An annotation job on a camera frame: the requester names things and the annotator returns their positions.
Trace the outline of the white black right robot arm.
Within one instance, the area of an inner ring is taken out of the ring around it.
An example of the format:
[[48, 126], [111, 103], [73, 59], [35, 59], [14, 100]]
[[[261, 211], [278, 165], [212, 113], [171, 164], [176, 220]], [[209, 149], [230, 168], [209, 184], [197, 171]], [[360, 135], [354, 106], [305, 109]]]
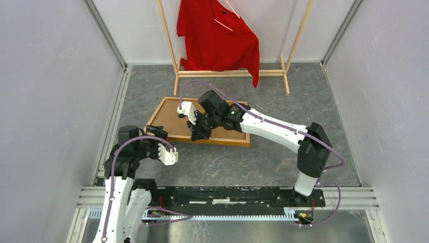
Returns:
[[214, 90], [200, 96], [200, 112], [192, 102], [180, 101], [177, 114], [187, 117], [191, 140], [207, 140], [216, 128], [257, 135], [283, 145], [297, 155], [298, 176], [292, 200], [304, 207], [313, 199], [312, 191], [325, 168], [331, 143], [320, 124], [295, 125], [272, 118], [236, 101], [228, 103]]

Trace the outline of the brown wooden picture frame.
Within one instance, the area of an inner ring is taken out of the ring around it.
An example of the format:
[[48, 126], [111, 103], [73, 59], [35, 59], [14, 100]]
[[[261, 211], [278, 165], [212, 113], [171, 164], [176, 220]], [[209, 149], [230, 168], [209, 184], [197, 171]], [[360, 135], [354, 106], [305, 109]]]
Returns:
[[[199, 144], [212, 144], [212, 145], [224, 145], [224, 146], [241, 146], [241, 147], [249, 147], [250, 146], [250, 134], [246, 134], [246, 140], [232, 140], [232, 139], [214, 139], [211, 140], [210, 138], [208, 140], [197, 140], [195, 143]], [[185, 139], [185, 138], [169, 138], [167, 137], [167, 141], [170, 142], [191, 142], [191, 138]]]

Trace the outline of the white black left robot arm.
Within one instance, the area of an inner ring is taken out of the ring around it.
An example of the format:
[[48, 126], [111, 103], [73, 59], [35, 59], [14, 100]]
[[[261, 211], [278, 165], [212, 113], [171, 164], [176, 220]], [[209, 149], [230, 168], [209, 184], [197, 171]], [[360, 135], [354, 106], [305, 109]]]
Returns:
[[177, 149], [162, 126], [123, 126], [117, 144], [104, 162], [105, 196], [94, 242], [136, 242], [142, 216], [159, 200], [153, 179], [136, 178], [141, 160], [150, 158], [173, 165]]

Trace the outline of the brown fibreboard backing board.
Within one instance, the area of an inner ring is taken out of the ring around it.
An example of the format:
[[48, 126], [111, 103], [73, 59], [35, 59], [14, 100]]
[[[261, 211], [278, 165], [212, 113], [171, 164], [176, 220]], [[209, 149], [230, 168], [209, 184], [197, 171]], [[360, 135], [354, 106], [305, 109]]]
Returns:
[[[163, 129], [168, 132], [169, 138], [185, 138], [189, 140], [191, 131], [187, 127], [188, 119], [178, 117], [178, 104], [178, 97], [163, 98], [147, 124], [150, 126], [163, 126]], [[218, 127], [212, 130], [210, 139], [246, 140], [246, 134]]]

